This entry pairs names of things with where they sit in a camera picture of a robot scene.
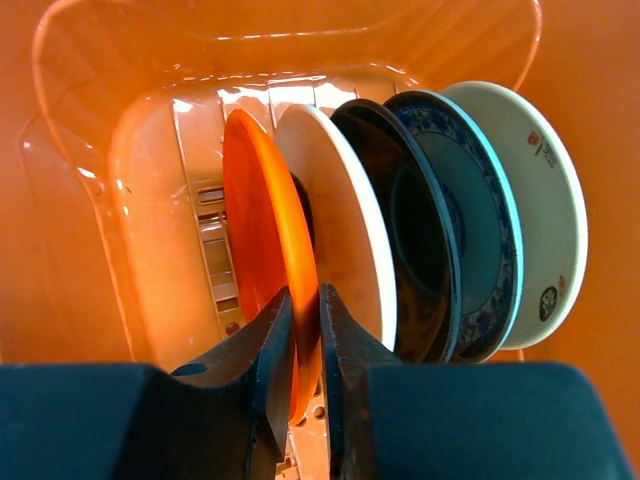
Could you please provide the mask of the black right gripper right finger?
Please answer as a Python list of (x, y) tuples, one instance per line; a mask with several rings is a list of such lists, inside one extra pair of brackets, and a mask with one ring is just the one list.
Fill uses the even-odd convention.
[(336, 287), (320, 287), (323, 387), (332, 479), (375, 479), (368, 371), (398, 359), (356, 319)]

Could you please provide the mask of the orange plate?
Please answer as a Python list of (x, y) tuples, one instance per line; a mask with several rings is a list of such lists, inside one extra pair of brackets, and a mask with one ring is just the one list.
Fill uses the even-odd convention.
[(223, 135), (227, 235), (240, 301), (253, 320), (288, 288), (295, 341), (289, 421), (300, 423), (321, 370), (319, 282), (310, 233), (287, 163), (248, 112), (233, 110)]

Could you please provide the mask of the cream plate with black motif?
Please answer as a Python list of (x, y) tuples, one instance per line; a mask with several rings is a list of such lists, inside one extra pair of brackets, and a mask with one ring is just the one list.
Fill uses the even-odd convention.
[(319, 280), (332, 284), (353, 318), (391, 350), (397, 331), (391, 246), (357, 154), (329, 116), (312, 105), (288, 106), (274, 140), (306, 193)]

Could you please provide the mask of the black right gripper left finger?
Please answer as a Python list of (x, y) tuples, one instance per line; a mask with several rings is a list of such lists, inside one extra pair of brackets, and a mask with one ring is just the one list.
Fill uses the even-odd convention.
[(272, 479), (285, 457), (292, 389), (293, 304), (283, 287), (245, 327), (171, 376), (200, 394), (187, 448), (198, 479)]

